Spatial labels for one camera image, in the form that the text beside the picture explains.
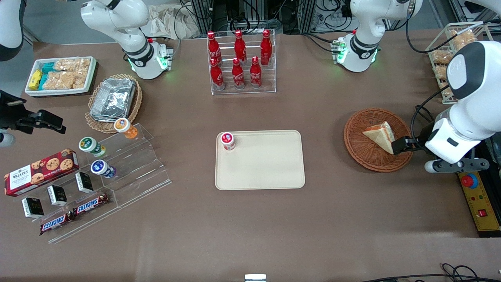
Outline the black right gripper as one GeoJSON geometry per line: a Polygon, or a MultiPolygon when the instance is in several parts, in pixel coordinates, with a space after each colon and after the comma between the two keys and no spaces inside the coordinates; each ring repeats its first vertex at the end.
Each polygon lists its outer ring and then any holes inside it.
{"type": "Polygon", "coordinates": [[[25,103],[27,100],[0,92],[0,127],[2,129],[18,130],[25,134],[33,134],[35,128],[46,128],[65,134],[66,127],[63,118],[47,110],[39,110],[39,114],[29,114],[25,103]]]}

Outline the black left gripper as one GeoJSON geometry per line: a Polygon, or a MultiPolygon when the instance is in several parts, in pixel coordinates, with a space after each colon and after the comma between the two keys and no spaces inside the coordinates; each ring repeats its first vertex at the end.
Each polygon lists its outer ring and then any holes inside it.
{"type": "Polygon", "coordinates": [[[428,123],[426,126],[422,127],[419,136],[416,138],[417,141],[410,136],[393,141],[393,155],[399,155],[402,152],[414,152],[416,150],[423,150],[427,154],[432,154],[432,152],[425,147],[425,143],[431,136],[433,126],[434,123],[428,123]]]}

